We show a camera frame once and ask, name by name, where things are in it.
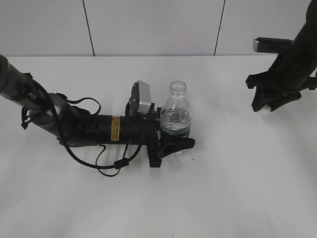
white wall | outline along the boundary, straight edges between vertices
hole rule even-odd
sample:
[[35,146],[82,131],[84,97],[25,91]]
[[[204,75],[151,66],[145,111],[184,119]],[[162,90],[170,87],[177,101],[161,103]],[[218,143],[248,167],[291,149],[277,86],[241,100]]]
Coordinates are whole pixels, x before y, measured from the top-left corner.
[[0,54],[91,56],[81,0],[0,0]]
[[226,0],[217,55],[252,55],[253,39],[293,40],[303,27],[310,0]]
[[96,55],[213,55],[223,0],[85,0]]
[[[225,0],[84,0],[97,56],[213,55]],[[310,0],[226,0],[217,55],[293,39]],[[0,0],[0,54],[92,56],[83,0]]]

white tabletop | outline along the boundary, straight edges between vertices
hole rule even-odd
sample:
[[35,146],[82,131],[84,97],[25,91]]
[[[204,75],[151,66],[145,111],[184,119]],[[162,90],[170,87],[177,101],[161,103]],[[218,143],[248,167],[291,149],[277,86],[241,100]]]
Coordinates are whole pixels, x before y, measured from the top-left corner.
[[[144,147],[106,178],[46,131],[24,131],[20,108],[0,98],[0,237],[316,237],[317,92],[263,115],[252,111],[254,90],[245,85],[274,58],[9,58],[49,92],[96,98],[105,115],[124,113],[137,80],[150,84],[156,106],[171,81],[185,81],[196,145],[160,169],[149,168]],[[93,162],[100,150],[74,152]],[[109,146],[100,163],[122,152]]]

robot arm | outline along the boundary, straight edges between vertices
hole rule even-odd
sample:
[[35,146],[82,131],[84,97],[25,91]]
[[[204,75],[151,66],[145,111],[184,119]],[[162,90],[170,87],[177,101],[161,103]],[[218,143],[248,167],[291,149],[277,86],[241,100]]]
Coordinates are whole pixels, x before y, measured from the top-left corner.
[[[137,156],[142,145],[147,146],[150,167],[160,167],[165,156],[193,148],[195,144],[190,138],[159,137],[160,108],[155,111],[150,86],[142,81],[133,84],[124,116],[99,115],[101,107],[90,114],[71,104],[86,99],[97,102],[95,99],[70,101],[60,93],[48,93],[31,74],[19,72],[0,55],[0,95],[22,106],[25,129],[30,122],[43,128],[57,137],[73,159],[94,169],[121,169]],[[89,164],[77,158],[70,149],[104,144],[133,144],[138,148],[130,158],[123,156],[112,166]]]
[[250,75],[248,88],[256,87],[253,110],[269,106],[271,111],[286,103],[299,100],[300,91],[315,90],[316,78],[310,77],[317,67],[317,0],[312,0],[306,23],[294,41],[257,38],[254,50],[261,53],[278,53],[267,72]]

plastic water bottle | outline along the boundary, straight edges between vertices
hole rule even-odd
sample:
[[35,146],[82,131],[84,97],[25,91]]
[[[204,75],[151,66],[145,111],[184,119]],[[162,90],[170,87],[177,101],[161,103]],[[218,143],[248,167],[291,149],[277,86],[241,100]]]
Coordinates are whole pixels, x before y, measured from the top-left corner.
[[169,135],[188,137],[191,115],[186,101],[186,84],[174,81],[170,84],[169,92],[170,95],[160,115],[161,130]]

black bracket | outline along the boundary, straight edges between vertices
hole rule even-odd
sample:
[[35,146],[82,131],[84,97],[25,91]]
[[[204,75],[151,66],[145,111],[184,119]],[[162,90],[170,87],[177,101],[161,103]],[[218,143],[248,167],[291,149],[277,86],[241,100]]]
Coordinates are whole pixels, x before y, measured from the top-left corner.
[[154,103],[152,103],[149,112],[145,115],[146,120],[149,122],[147,130],[151,132],[151,137],[147,141],[147,150],[151,168],[159,168],[162,163],[162,159],[159,157],[159,116],[160,108],[155,112]]
[[164,158],[170,154],[178,151],[187,150],[193,148],[195,140],[192,138],[176,138],[174,141],[165,142],[160,149],[160,157]]
[[300,88],[295,90],[284,89],[273,82],[271,78],[268,71],[249,75],[247,78],[248,88],[257,88],[252,102],[254,112],[258,112],[265,105],[269,105],[271,112],[273,112],[287,103],[299,100],[302,97],[300,91],[304,89],[315,90],[317,88],[317,80],[314,77],[309,77]]
[[257,37],[253,41],[253,51],[258,53],[284,53],[293,43],[292,40]]

